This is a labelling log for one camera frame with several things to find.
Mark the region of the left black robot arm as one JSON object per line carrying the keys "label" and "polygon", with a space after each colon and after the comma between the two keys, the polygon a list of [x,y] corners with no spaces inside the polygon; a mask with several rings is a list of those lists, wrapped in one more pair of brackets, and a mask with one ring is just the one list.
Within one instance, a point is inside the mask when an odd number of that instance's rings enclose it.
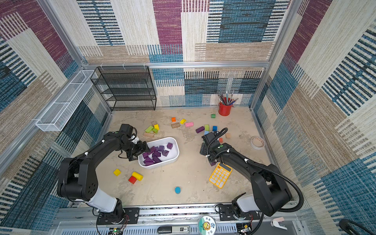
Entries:
{"label": "left black robot arm", "polygon": [[99,218],[109,223],[122,222],[125,219],[122,202],[100,189],[96,168],[114,151],[125,153],[128,161],[135,161],[139,155],[148,152],[147,143],[140,141],[137,134],[135,127],[122,124],[118,131],[106,133],[84,153],[65,158],[59,169],[58,196],[86,203],[98,210]]}

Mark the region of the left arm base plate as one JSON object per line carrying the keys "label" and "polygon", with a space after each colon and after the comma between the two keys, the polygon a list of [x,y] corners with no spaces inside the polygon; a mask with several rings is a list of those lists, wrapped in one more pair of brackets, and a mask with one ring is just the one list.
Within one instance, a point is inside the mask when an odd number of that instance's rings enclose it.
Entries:
{"label": "left arm base plate", "polygon": [[115,209],[114,212],[100,212],[97,217],[97,225],[122,225],[137,224],[140,208],[123,208],[122,211]]}

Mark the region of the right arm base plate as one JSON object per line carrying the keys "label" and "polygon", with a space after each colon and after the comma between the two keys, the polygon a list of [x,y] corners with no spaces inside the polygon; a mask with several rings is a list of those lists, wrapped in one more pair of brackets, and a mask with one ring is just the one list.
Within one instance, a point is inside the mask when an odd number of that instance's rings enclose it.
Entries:
{"label": "right arm base plate", "polygon": [[217,204],[214,207],[216,213],[219,214],[221,221],[230,221],[230,220],[260,220],[260,212],[258,211],[249,211],[243,212],[241,209],[235,208],[235,206],[230,204]]}

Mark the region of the small purple cube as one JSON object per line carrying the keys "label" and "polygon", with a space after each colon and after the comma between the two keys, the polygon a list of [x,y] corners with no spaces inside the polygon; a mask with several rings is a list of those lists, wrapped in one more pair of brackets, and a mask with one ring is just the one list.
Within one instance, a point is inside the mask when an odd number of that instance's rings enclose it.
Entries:
{"label": "small purple cube", "polygon": [[165,156],[165,157],[167,157],[168,154],[169,154],[169,151],[168,151],[168,150],[164,150],[164,151],[162,152],[162,155]]}

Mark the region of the white plastic storage bin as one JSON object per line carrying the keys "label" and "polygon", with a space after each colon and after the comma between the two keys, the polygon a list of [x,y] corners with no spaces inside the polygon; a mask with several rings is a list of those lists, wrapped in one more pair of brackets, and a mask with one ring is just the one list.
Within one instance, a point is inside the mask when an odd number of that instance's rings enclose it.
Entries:
{"label": "white plastic storage bin", "polygon": [[[173,143],[172,149],[167,149],[168,143]],[[147,145],[150,148],[150,152],[143,153],[142,155],[139,155],[139,159],[138,159],[139,165],[143,168],[153,169],[153,168],[156,168],[156,167],[160,167],[160,166],[164,166],[164,165],[174,163],[174,162],[177,161],[179,154],[180,154],[180,150],[179,150],[177,141],[173,137],[166,137],[166,138],[158,139],[158,140],[155,140],[155,141],[151,141],[151,142],[148,142]],[[164,146],[164,150],[169,151],[169,154],[168,154],[167,157],[163,156],[162,152],[158,151],[159,146]],[[158,157],[162,162],[157,163],[157,164],[153,164],[153,165],[150,165],[150,166],[145,166],[144,160],[146,158],[152,159],[153,156]]]}

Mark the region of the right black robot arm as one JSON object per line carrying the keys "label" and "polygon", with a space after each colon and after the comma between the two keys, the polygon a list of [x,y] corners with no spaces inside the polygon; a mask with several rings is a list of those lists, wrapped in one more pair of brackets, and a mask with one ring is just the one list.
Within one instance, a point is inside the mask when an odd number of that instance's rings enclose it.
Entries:
{"label": "right black robot arm", "polygon": [[209,163],[239,172],[252,185],[252,194],[242,194],[233,200],[233,211],[237,217],[243,217],[249,211],[261,211],[267,216],[276,212],[297,212],[304,205],[304,195],[297,184],[282,175],[273,164],[264,165],[255,162],[236,151],[219,138],[228,128],[209,132],[202,136],[200,154],[207,157]]}

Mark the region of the long purple brick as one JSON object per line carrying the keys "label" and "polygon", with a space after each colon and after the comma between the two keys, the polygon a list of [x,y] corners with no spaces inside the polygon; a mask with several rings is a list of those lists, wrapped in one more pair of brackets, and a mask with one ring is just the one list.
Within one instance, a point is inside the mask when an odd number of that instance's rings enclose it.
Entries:
{"label": "long purple brick", "polygon": [[150,165],[153,165],[153,164],[155,164],[155,162],[151,158],[146,158],[144,160],[144,165],[145,166],[150,166]]}

